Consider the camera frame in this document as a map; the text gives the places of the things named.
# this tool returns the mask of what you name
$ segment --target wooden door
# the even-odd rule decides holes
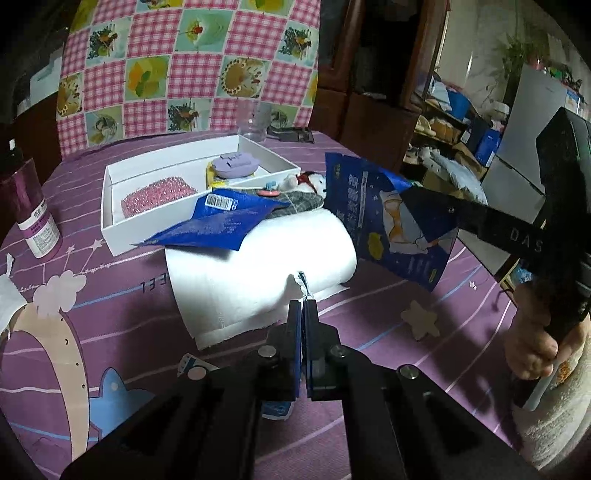
[[[399,105],[405,109],[422,111],[422,100],[433,75],[441,43],[446,11],[447,0],[423,0],[413,53],[400,95]]]

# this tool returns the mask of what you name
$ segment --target pink scrubber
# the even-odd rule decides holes
[[[195,193],[181,177],[167,177],[127,195],[121,200],[121,209],[124,217],[129,218]]]

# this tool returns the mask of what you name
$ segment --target black tool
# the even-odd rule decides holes
[[[527,261],[534,288],[548,300],[546,331],[560,344],[587,316],[591,303],[591,125],[560,108],[537,138],[540,178],[545,187],[545,228],[498,210],[411,187],[401,197],[415,218],[455,215],[456,225]],[[514,403],[534,410],[550,377],[515,384]]]
[[[306,295],[265,345],[232,367],[183,374],[62,480],[251,479],[261,404],[296,399],[300,352],[308,396],[342,402],[354,480],[540,478],[417,367],[380,367],[341,345]]]

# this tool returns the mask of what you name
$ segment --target pink checkered fabric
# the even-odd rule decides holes
[[[272,60],[285,30],[286,18],[237,11],[228,29],[226,55]]]
[[[84,70],[89,35],[90,28],[85,28],[68,37],[62,57],[61,77]]]
[[[133,15],[136,4],[137,0],[100,0],[96,6],[93,23],[96,25],[115,18]]]
[[[104,63],[84,73],[84,110],[123,103],[125,60]]]
[[[135,15],[127,44],[128,58],[172,53],[182,13],[178,8],[162,8]]]
[[[75,151],[87,148],[84,114],[70,115],[57,121],[62,158]]]
[[[123,113],[127,138],[166,132],[166,100],[124,103]]]
[[[168,98],[213,97],[221,66],[219,54],[174,54],[168,69]]]
[[[238,0],[185,0],[185,8],[238,9]]]
[[[211,130],[234,130],[236,128],[236,98],[214,98],[209,128]]]
[[[307,127],[312,116],[311,106],[301,106],[295,116],[294,127]]]
[[[300,105],[308,90],[312,69],[274,61],[265,81],[263,102]]]
[[[291,20],[320,28],[320,0],[295,0]]]

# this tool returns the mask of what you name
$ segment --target cartoon print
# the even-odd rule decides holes
[[[274,128],[292,127],[297,115],[297,107],[290,105],[272,105],[271,125]]]
[[[90,421],[104,438],[152,398],[154,394],[147,390],[127,390],[119,374],[108,368],[100,382],[100,396],[90,399]]]
[[[302,105],[305,106],[314,106],[314,101],[316,100],[316,91],[318,90],[318,71],[315,71],[310,76],[310,86],[308,87],[308,91],[306,92],[306,96],[304,97],[304,101]]]
[[[88,58],[94,59],[99,56],[109,57],[115,47],[114,44],[118,37],[119,35],[115,31],[115,26],[113,24],[109,24],[101,30],[92,32],[88,47]]]
[[[407,255],[426,254],[439,240],[427,242],[421,229],[397,192],[379,192],[384,205],[384,229],[390,252]]]
[[[106,61],[125,58],[131,17],[118,18],[95,25],[90,31],[86,66],[93,67]]]
[[[125,66],[125,100],[165,97],[167,73],[166,55],[129,59]]]
[[[41,285],[17,317],[12,332],[26,332],[41,344],[56,374],[64,400],[72,460],[86,451],[89,431],[89,402],[86,370],[78,339],[65,312],[76,302],[77,293],[86,285],[85,275],[66,270]]]
[[[182,6],[183,0],[138,0],[137,11],[140,12]]]
[[[190,8],[183,12],[176,42],[177,51],[222,51],[231,10]]]
[[[258,98],[267,64],[240,57],[230,60],[222,71],[221,90],[233,97]]]
[[[170,100],[168,131],[194,132],[207,129],[210,106],[210,99]]]
[[[86,114],[86,129],[90,145],[121,140],[121,105],[103,108]]]
[[[382,236],[379,233],[371,232],[368,235],[368,252],[375,260],[381,260],[384,255]]]
[[[311,67],[318,48],[318,29],[289,21],[276,57],[290,63]]]
[[[74,20],[72,21],[70,33],[77,32],[78,30],[82,30],[83,28],[86,28],[88,25],[90,25],[92,22],[92,15],[95,13],[95,8],[98,3],[99,0],[80,1],[78,10],[76,10],[76,15],[74,15]]]
[[[293,0],[242,0],[242,9],[286,16]]]
[[[68,116],[82,110],[82,74],[75,73],[60,80],[57,88],[57,113]]]
[[[285,55],[292,55],[298,60],[304,58],[308,49],[312,46],[310,41],[310,29],[296,30],[293,27],[285,29],[283,45],[279,49],[279,53]]]

